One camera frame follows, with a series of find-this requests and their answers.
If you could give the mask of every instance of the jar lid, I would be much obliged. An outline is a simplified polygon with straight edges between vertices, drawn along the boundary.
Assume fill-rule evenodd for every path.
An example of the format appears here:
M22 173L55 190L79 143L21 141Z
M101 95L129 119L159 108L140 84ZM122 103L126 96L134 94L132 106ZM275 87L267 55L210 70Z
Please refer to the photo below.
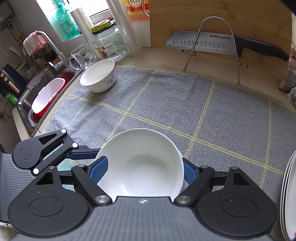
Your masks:
M97 23L94 27L91 28L91 31L93 35L96 35L110 29L113 26L114 23L112 23L109 19L106 19Z

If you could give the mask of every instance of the metal knife stand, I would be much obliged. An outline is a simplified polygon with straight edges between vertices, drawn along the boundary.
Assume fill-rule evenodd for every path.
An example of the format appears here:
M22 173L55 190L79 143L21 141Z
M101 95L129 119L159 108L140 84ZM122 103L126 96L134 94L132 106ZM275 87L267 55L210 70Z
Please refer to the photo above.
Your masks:
M199 57L193 55L193 52L194 52L194 49L195 49L195 46L196 46L196 43L197 43L198 37L199 37L199 35L200 35L200 30L201 30L203 24L204 24L207 20L212 19L212 18L219 19L219 20L225 22L225 23L228 25L228 27L230 28L231 35L232 35L232 39L233 39L233 44L234 44L235 58L236 58L236 61L237 61L237 65L217 64L217 63L213 63L213 62L206 61L206 60L204 60L204 59L202 59L202 58L199 58ZM189 55L189 58L188 58L187 63L186 63L186 65L185 65L184 69L183 69L183 72L186 71L186 68L187 68L187 66L188 66L188 64L189 64L189 61L190 61L191 57L197 58L197 59L199 59L199 60L202 60L202 61L207 62L207 63L210 63L210 64L215 64L215 65L225 66L225 67L236 67L236 68L237 68L237 85L238 85L238 86L240 86L239 68L247 69L247 68L249 67L248 65L247 65L247 66L239 66L239 61L238 61L238 57L237 57L237 47L236 47L236 44L235 44L235 38L234 38L233 30L232 30L231 26L229 25L229 23L228 23L226 20L224 20L224 19L221 18L221 17L217 17L217 16L207 17L207 18L205 18L205 19L202 21L202 23L201 23L201 25L200 25L200 28L199 28L199 30L198 30L198 33L197 33L197 35L196 35L196 37L195 37L195 40L194 40L194 43L193 43L193 46L192 46L192 49L191 49L190 54L189 54L189 53L186 53L184 50L182 50L182 53L184 53L184 54L186 54L186 55Z

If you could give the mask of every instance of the kitchen sink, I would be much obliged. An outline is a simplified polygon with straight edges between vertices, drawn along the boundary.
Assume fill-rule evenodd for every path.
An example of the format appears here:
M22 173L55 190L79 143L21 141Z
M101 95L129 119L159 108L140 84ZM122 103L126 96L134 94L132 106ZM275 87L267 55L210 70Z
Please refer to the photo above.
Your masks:
M27 132L31 137L34 136L36 131L39 129L40 125L48 115L48 113L52 110L53 106L56 104L58 99L62 96L62 94L66 91L66 89L73 83L73 81L78 77L78 75L82 72L79 70L75 70L73 68L65 68L64 70L58 72L53 67L50 68L45 75L41 78L40 83L35 86L31 91L26 89L19 102L17 104L17 110L21 116L21 119L26 127ZM65 79L65 87L63 90L58 94L49 108L46 110L45 114L42 118L36 122L32 118L32 104L37 97L38 93L41 91L43 87L45 87L50 81L54 78L63 78Z

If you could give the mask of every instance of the green jar lid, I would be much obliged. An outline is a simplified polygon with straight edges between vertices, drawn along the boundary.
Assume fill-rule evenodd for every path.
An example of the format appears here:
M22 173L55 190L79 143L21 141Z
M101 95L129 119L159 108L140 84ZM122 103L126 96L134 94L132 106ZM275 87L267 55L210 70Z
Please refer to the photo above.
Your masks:
M97 23L94 27L92 27L91 31L93 34L94 33L97 34L97 32L104 32L106 30L106 28L109 27L110 25L112 25L111 21L109 19L105 19L105 20Z

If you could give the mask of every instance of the pink towel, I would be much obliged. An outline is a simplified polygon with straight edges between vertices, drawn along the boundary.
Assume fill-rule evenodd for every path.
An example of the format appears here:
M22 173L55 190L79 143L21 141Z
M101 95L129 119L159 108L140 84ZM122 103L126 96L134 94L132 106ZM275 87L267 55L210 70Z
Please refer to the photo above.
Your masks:
M44 45L47 44L42 36L37 35L38 31L31 33L24 41L24 48L29 56L39 49L43 49Z

